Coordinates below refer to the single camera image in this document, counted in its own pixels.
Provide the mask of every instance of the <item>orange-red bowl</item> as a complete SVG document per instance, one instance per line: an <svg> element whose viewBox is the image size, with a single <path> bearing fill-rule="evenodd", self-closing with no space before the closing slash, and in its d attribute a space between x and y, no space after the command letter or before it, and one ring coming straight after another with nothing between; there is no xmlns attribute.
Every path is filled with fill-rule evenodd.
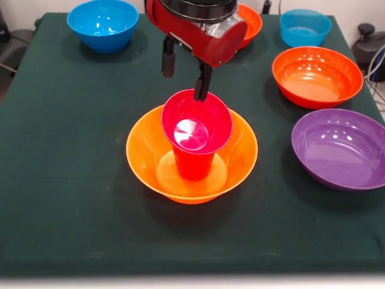
<svg viewBox="0 0 385 289"><path fill-rule="evenodd" d="M245 39L238 48L242 49L247 46L262 29L262 18L256 11L244 4L238 4L238 15L247 23Z"/></svg>
<svg viewBox="0 0 385 289"><path fill-rule="evenodd" d="M322 47L288 49L273 62L281 92L293 103L317 110L355 97L363 85L358 66L348 57Z"/></svg>
<svg viewBox="0 0 385 289"><path fill-rule="evenodd" d="M215 154L209 175L201 181L181 178L162 129L162 109L163 105L146 113L128 135L128 164L143 184L176 202L200 204L232 190L251 173L257 161L257 138L250 125L231 110L232 135Z"/></svg>

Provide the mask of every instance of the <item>floor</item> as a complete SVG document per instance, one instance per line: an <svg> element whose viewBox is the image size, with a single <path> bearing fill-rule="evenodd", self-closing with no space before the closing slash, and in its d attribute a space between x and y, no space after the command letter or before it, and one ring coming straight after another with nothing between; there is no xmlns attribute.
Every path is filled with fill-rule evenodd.
<svg viewBox="0 0 385 289"><path fill-rule="evenodd" d="M12 78L9 77L9 79L6 80L5 84L2 87L0 87L0 105L4 100L5 95L7 94L7 91L11 83L12 83ZM368 87L372 94L375 93L374 89L371 88L370 85L368 85ZM377 107L381 111L381 114L383 115L383 118L385 120L385 82L378 83L376 90L383 96L383 99L382 99L381 96L379 96L376 93L374 94L374 100L376 101Z"/></svg>
<svg viewBox="0 0 385 289"><path fill-rule="evenodd" d="M9 79L6 80L4 85L2 87L0 87L0 104L2 104L2 102L5 98L5 95L7 94L7 91L11 86L11 83L12 83L12 78L9 77Z"/></svg>

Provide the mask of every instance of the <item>dark green table cover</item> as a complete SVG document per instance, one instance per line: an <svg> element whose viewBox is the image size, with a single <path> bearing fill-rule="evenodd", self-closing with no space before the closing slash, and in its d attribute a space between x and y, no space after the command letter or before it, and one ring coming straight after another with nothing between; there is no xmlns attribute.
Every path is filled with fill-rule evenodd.
<svg viewBox="0 0 385 289"><path fill-rule="evenodd" d="M352 57L332 21L324 46ZM130 129L199 73L178 49L174 78L163 78L163 37L141 16L128 48L102 56L80 44L65 14L44 16L0 106L0 275L383 271L385 190L329 190L291 149L292 127L309 111L273 80L287 48L278 16L263 16L254 42L212 77L211 90L259 141L246 181L188 206L134 176ZM341 107L382 122L366 87Z"/></svg>

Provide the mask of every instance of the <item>red plastic cup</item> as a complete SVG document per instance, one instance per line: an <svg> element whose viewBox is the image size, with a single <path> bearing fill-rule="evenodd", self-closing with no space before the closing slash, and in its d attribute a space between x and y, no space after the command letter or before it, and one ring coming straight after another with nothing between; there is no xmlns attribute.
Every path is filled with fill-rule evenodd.
<svg viewBox="0 0 385 289"><path fill-rule="evenodd" d="M216 151L229 140L233 122L224 102L212 93L194 100L194 89L177 92L165 103L162 127L173 145L179 174L198 181L206 177Z"/></svg>

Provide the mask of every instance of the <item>light blue bowl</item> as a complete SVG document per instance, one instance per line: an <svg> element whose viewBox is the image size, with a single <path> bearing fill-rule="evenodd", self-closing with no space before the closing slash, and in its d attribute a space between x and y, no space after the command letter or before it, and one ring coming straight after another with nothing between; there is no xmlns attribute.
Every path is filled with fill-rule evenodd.
<svg viewBox="0 0 385 289"><path fill-rule="evenodd" d="M331 21L313 10L295 9L280 19L282 40L290 47L320 46L331 30Z"/></svg>
<svg viewBox="0 0 385 289"><path fill-rule="evenodd" d="M109 54L122 50L134 34L138 10L121 0L94 0L75 7L68 26L92 50Z"/></svg>

